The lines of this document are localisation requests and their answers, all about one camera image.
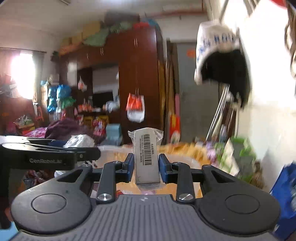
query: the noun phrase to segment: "round pad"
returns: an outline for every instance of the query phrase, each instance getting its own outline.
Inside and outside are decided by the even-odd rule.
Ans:
[[[44,194],[35,198],[32,207],[39,213],[55,213],[66,206],[66,199],[57,194]]]
[[[90,199],[74,183],[55,180],[20,193],[11,205],[18,229],[47,235],[77,227],[91,210]]]
[[[260,206],[256,198],[245,194],[232,195],[225,200],[225,204],[230,211],[239,214],[256,212]]]
[[[280,207],[269,193],[233,182],[207,193],[200,202],[200,213],[210,225],[224,232],[255,235],[274,228]]]

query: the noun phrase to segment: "barcode label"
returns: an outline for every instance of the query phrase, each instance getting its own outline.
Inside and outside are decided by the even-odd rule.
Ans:
[[[144,147],[144,165],[152,165],[152,153],[150,135],[143,135],[143,147]]]

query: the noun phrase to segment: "wooden wardrobe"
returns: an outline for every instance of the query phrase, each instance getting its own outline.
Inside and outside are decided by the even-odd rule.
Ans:
[[[60,84],[76,86],[80,75],[87,76],[83,81],[90,89],[87,93],[77,91],[83,98],[92,95],[92,68],[98,65],[119,66],[120,124],[124,143],[130,143],[128,131],[144,127],[163,129],[163,108],[161,91],[164,78],[163,40],[155,28],[132,29],[119,34],[111,34],[104,47],[82,46],[75,52],[60,57]],[[129,93],[144,96],[145,119],[142,123],[128,120],[126,104]],[[77,98],[81,104],[83,98]]]

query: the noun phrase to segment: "metal screw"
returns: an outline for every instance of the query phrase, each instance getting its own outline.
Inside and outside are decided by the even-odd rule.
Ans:
[[[183,193],[179,196],[179,199],[182,201],[190,201],[193,199],[193,196],[192,194],[189,194],[189,193]]]
[[[109,201],[111,199],[112,199],[112,195],[109,193],[102,193],[98,196],[98,200],[103,201],[103,202]]]

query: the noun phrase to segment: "product box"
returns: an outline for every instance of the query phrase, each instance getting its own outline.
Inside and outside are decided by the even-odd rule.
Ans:
[[[87,39],[89,36],[92,36],[97,32],[99,32],[100,29],[101,29],[101,22],[99,21],[95,21],[85,25],[82,31],[82,39]]]
[[[136,184],[160,183],[156,144],[153,128],[134,131]]]

